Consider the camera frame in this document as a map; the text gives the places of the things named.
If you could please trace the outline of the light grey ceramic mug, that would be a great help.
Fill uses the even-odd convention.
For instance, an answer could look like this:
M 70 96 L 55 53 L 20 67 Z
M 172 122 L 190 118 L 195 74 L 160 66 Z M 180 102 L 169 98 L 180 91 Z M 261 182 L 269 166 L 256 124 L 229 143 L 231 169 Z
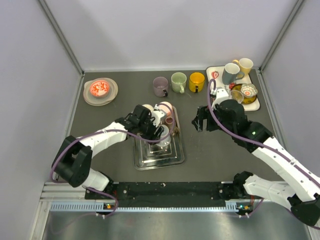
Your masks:
M 171 143 L 171 136 L 170 136 L 170 129 L 168 126 L 161 124 L 160 128 L 162 129 L 162 133 L 160 135 L 160 138 L 163 140 L 157 142 L 157 143 L 152 143 L 151 145 L 158 146 L 160 148 L 167 147 Z

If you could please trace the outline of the yellow ceramic mug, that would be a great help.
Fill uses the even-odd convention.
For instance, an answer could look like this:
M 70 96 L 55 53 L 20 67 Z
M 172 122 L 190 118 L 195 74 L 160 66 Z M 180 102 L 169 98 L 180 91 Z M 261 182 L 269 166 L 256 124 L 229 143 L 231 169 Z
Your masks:
M 205 76 L 200 72 L 193 72 L 189 76 L 189 89 L 193 93 L 199 93 L 203 90 L 205 84 Z

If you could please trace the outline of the light green ceramic mug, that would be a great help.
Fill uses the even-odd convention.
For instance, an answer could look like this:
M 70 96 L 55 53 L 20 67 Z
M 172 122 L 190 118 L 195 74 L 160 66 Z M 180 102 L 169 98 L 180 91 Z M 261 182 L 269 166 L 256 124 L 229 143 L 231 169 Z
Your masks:
M 182 72 L 175 72 L 171 76 L 171 87 L 175 93 L 184 94 L 187 76 Z

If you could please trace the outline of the purple ceramic mug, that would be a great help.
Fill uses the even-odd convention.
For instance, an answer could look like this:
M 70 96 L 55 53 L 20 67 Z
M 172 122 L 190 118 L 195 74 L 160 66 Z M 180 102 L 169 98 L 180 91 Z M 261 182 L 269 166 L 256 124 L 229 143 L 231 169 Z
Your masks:
M 153 82 L 153 91 L 157 97 L 167 97 L 169 89 L 169 81 L 163 76 L 156 77 Z

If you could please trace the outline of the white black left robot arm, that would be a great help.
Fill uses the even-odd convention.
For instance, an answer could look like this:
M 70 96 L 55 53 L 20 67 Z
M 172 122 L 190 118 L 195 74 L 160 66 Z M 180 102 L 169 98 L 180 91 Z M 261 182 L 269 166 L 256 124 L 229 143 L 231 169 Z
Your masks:
M 102 198 L 109 198 L 114 187 L 109 177 L 91 168 L 93 157 L 112 145 L 126 141 L 130 136 L 156 143 L 163 132 L 160 125 L 164 116 L 165 112 L 158 106 L 151 111 L 143 105 L 137 105 L 133 112 L 103 129 L 78 138 L 70 135 L 62 142 L 51 172 L 74 188 L 82 186 L 95 189 Z

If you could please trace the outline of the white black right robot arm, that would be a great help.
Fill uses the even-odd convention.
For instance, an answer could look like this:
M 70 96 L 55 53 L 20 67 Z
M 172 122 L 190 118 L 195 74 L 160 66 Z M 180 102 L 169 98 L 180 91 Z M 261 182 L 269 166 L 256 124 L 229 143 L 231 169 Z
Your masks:
M 248 120 L 244 107 L 227 99 L 215 106 L 200 106 L 192 124 L 198 132 L 221 130 L 233 141 L 273 169 L 283 183 L 269 181 L 244 171 L 233 180 L 239 198 L 254 195 L 289 210 L 299 221 L 315 227 L 320 221 L 320 178 L 290 155 L 261 123 Z

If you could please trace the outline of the cream ceramic mug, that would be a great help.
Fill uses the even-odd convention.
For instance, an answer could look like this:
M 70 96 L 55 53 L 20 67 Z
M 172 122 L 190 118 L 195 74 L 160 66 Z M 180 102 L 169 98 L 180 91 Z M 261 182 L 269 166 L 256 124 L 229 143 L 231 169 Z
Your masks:
M 151 113 L 154 111 L 154 107 L 150 104 L 143 104 L 142 106 L 149 109 Z

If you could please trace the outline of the brown striped small mug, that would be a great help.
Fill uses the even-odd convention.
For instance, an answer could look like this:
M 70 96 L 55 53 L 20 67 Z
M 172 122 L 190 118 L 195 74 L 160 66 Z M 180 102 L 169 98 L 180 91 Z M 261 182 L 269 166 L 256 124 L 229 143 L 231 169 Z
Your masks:
M 171 131 L 172 135 L 178 134 L 180 132 L 179 128 L 177 127 L 177 124 L 175 122 L 175 118 L 172 116 L 168 116 L 165 119 L 165 125 L 168 127 L 168 129 Z

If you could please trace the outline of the pink ceramic mug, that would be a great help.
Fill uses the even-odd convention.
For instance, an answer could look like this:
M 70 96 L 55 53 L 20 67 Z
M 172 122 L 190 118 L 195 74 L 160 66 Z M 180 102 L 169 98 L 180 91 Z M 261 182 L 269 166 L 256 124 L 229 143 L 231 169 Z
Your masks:
M 166 117 L 171 117 L 173 112 L 173 107 L 170 102 L 162 101 L 159 103 L 159 109 L 165 112 Z

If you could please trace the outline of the dark grey tall mug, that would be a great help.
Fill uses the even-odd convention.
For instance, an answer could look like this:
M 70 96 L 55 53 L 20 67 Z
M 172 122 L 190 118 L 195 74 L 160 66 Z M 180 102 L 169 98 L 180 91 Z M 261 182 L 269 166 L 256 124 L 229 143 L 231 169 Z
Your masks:
M 243 79 L 245 73 L 241 71 L 240 67 L 235 63 L 227 63 L 224 66 L 222 73 L 222 83 L 230 85 L 231 83 Z

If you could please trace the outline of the pale yellow mug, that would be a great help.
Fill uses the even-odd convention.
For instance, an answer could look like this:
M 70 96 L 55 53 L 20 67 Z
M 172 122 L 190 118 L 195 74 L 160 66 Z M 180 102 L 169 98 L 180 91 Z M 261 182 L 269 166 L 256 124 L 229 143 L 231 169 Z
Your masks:
M 249 58 L 234 59 L 232 63 L 237 64 L 244 75 L 248 75 L 254 66 L 254 62 Z

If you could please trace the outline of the silver metal tray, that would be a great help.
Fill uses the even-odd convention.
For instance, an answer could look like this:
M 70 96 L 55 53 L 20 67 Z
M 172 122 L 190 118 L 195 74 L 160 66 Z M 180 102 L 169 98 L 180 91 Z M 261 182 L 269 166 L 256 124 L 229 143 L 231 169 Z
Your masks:
M 150 145 L 140 139 L 132 139 L 133 164 L 139 171 L 180 165 L 185 161 L 180 122 L 175 106 L 173 115 L 175 128 L 170 135 L 170 143 L 167 146 Z

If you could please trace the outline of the clear glass cup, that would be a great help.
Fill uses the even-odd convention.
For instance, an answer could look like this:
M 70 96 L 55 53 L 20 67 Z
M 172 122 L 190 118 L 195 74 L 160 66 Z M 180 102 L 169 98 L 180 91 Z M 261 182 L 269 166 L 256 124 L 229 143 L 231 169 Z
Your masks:
M 231 90 L 230 95 L 231 98 L 236 100 L 239 104 L 242 104 L 244 101 L 244 95 L 239 90 Z

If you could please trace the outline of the strawberry print white tray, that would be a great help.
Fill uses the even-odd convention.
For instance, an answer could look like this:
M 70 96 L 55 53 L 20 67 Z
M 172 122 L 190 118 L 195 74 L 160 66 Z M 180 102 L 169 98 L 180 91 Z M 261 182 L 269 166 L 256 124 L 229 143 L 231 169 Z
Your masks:
M 224 67 L 223 66 L 211 66 L 211 67 L 208 67 L 206 69 L 206 75 L 207 75 L 208 81 L 210 81 L 211 79 L 215 78 L 216 87 L 218 89 L 219 88 L 223 88 L 223 89 L 225 89 L 226 92 L 231 94 L 232 97 L 236 97 L 236 99 L 238 99 L 238 100 L 243 99 L 242 105 L 243 105 L 244 110 L 246 112 L 255 112 L 255 111 L 259 110 L 261 105 L 260 105 L 260 102 L 258 100 L 258 95 L 257 94 L 252 98 L 248 98 L 248 97 L 245 97 L 245 96 L 242 98 L 240 96 L 241 88 L 242 88 L 243 84 L 254 85 L 256 89 L 258 88 L 257 84 L 252 83 L 249 75 L 246 75 L 244 78 L 242 78 L 240 80 L 236 80 L 230 86 L 229 84 L 225 85 L 222 82 L 223 71 L 224 71 Z

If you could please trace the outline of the yellow ceramic bowl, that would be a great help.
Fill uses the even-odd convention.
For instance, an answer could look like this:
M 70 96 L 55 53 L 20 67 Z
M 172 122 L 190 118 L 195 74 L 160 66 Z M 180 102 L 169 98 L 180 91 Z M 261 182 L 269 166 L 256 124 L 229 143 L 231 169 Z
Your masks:
M 230 87 L 230 90 L 238 90 L 238 91 L 241 91 L 241 86 L 242 86 L 242 84 L 236 84 L 236 85 Z M 247 98 L 247 97 L 244 96 L 244 100 L 243 100 L 242 104 L 244 104 L 244 105 L 249 105 L 249 104 L 254 103 L 254 102 L 257 100 L 257 95 L 254 96 L 254 97 L 251 97 L 251 98 Z

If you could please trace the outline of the blue patterned small bowl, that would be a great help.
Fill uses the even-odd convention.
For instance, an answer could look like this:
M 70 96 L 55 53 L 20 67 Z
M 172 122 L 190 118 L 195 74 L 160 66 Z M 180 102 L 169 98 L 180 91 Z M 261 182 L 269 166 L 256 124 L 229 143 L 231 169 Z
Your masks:
M 244 83 L 241 85 L 240 92 L 246 98 L 253 98 L 258 94 L 258 90 L 256 86 L 252 83 Z

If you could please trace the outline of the red patterned bowl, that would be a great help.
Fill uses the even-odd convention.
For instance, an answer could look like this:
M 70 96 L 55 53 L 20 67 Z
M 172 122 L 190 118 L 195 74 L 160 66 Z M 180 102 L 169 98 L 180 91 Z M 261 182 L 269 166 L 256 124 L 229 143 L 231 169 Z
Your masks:
M 90 94 L 95 98 L 106 97 L 109 90 L 110 85 L 106 80 L 95 80 L 89 87 Z

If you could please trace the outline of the grey ceramic plate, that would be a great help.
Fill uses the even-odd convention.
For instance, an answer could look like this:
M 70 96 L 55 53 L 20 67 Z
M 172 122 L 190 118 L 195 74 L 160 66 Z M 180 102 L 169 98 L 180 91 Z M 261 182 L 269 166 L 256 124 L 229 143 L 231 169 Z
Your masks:
M 118 85 L 113 79 L 101 77 L 84 84 L 83 98 L 87 104 L 100 107 L 111 103 L 118 91 Z

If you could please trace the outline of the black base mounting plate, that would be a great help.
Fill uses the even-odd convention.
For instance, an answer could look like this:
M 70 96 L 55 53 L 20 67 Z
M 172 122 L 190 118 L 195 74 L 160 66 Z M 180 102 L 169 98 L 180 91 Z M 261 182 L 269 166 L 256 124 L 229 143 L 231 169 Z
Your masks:
M 229 200 L 252 202 L 232 182 L 114 182 L 104 192 L 123 208 L 224 207 Z

